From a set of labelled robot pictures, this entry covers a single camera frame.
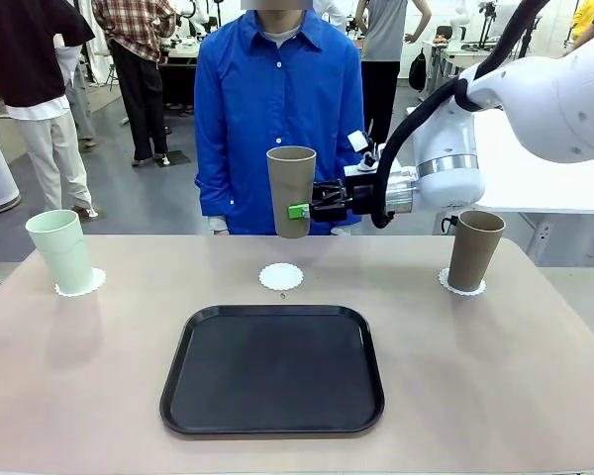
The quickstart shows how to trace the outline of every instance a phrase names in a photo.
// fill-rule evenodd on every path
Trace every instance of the man in blue shirt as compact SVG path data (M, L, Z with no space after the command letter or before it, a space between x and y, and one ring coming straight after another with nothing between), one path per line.
M200 204L215 234L274 235L266 152L317 152L315 181L356 164L363 130L360 59L312 10L249 10L203 41L195 91ZM312 223L311 234L342 234Z

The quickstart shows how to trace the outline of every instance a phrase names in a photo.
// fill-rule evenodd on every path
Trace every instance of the black serving tray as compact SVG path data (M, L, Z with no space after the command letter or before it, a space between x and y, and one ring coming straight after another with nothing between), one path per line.
M332 306L224 306L183 330L160 400L186 434L344 433L385 398L367 322Z

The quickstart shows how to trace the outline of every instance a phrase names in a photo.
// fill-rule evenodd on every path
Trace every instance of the person in plaid shirt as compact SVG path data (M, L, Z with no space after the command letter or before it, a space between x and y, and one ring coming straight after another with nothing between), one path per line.
M158 38L174 34L175 12L167 0L92 0L92 10L106 34L130 119L132 166L150 158L168 165Z

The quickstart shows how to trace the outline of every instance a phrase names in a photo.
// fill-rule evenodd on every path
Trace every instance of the shoe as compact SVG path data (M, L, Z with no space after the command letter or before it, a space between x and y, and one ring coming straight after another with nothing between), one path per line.
M167 153L156 153L154 155L154 161L159 161L162 166L171 165L169 158L167 158Z
M132 160L132 166L134 168L141 168L142 166L145 166L149 163L149 159L145 158L143 160Z
M93 220L99 216L99 213L94 208L84 208L83 206L73 206L72 211L79 215L79 218L85 220Z

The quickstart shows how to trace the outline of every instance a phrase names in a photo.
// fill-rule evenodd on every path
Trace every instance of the tray rim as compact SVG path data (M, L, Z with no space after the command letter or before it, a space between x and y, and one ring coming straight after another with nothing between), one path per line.
M181 351L186 348L193 336L193 329L207 319L217 316L224 316L231 313L233 316L237 309L238 315L264 315L271 314L273 310L291 309L295 314L298 314L299 309L318 310L319 315L329 315L331 317L345 316L356 321L361 331L361 338L363 342L364 352L367 357L367 369L369 378L372 381L372 393L375 403L375 411L370 418L361 426L353 429L320 429L320 430L304 430L304 429L254 429L254 430L215 430L215 429L200 429L196 428L190 430L182 427L176 423L171 414L171 402L175 388L177 387L178 377L180 375L180 368L185 359L186 351ZM193 314L186 322L182 330L182 334L176 346L174 356L167 373L167 379L162 390L159 402L160 417L165 426L177 433L184 435L260 435L260 434L334 434L334 433L358 433L367 430L374 426L383 414L385 409L385 394L383 392L383 385L380 379L380 371L378 370L378 362L376 360L376 352L374 351L374 344L372 341L371 331L367 320L357 311L341 305L214 305L206 307L195 314Z

